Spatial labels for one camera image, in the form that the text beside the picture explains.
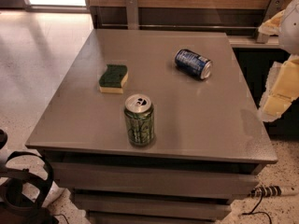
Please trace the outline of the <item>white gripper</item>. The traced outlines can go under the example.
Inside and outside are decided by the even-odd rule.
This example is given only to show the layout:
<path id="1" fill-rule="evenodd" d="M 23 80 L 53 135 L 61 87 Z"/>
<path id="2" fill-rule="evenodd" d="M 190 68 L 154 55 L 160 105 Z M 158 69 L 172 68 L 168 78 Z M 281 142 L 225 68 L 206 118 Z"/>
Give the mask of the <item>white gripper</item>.
<path id="1" fill-rule="evenodd" d="M 290 54 L 299 54 L 299 0 L 292 0 L 285 10 L 263 22 L 258 32 L 278 35 L 279 47 Z M 259 104 L 259 117 L 273 122 L 299 97 L 299 56 L 291 55 L 284 63 L 274 62 Z"/>

